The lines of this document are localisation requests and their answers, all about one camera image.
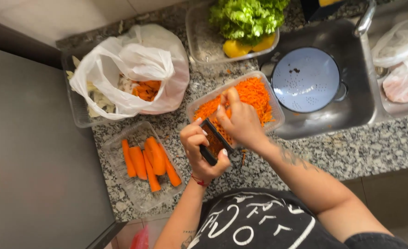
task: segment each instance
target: lemon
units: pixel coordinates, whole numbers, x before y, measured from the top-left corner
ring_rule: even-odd
[[[237,40],[227,40],[223,45],[223,51],[230,58],[246,55],[252,48],[253,46],[243,45]]]
[[[273,42],[275,40],[276,34],[273,33],[271,36],[265,36],[262,38],[262,41],[258,43],[256,46],[253,47],[253,51],[259,52],[262,50],[265,50],[273,45]]]

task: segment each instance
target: white plastic bag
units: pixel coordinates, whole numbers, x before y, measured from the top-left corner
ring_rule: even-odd
[[[159,80],[161,87],[152,102],[118,89],[119,73],[134,81]],[[89,97],[87,81],[93,83],[115,106],[115,113],[102,110]],[[70,86],[99,115],[118,120],[142,114],[176,110],[190,81],[184,46],[172,32],[156,24],[135,25],[120,37],[97,45],[80,62]]]
[[[393,102],[408,102],[408,20],[395,25],[372,49],[375,66],[390,68],[382,86]]]

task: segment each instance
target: colander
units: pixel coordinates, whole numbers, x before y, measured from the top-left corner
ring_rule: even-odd
[[[335,98],[341,85],[344,94]],[[332,101],[344,100],[348,92],[333,57],[314,47],[286,54],[273,69],[272,88],[281,105],[297,113],[318,111]]]

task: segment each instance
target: stainless steel sink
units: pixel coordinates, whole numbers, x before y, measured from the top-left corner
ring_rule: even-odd
[[[381,90],[370,50],[370,45],[374,46],[373,40],[377,41],[377,36],[380,37],[394,25],[384,28],[378,25],[379,22],[383,25],[384,20],[389,19],[385,14],[386,9],[392,9],[387,13],[399,11],[399,2],[394,3],[377,7],[369,36],[364,34],[356,38],[353,35],[357,18],[320,22],[281,34],[278,47],[272,53],[257,58],[261,71],[271,75],[273,63],[287,52],[298,47],[317,47],[334,57],[349,87],[343,101],[332,102],[313,113],[299,114],[283,108],[285,123],[275,130],[279,137],[297,139],[408,115],[408,104],[395,104],[400,107],[390,108],[394,104],[386,100]]]
[[[408,19],[408,0],[397,1],[390,4],[385,4],[377,8],[370,29],[367,32],[368,45],[373,48],[387,31],[395,24]],[[384,109],[394,117],[408,115],[408,103],[394,103],[387,99],[382,82],[384,78],[378,80],[380,88],[380,96]]]

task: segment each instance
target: tattoo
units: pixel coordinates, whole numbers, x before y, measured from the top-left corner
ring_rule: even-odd
[[[281,156],[284,162],[291,164],[293,166],[300,166],[304,167],[305,170],[315,169],[316,172],[319,172],[317,167],[309,164],[308,162],[304,161],[300,157],[296,156],[291,150],[287,150],[281,144],[276,144],[281,150]]]
[[[184,242],[182,242],[181,249],[187,249],[187,247],[190,245],[192,240],[193,238],[190,235],[186,240],[184,240]]]

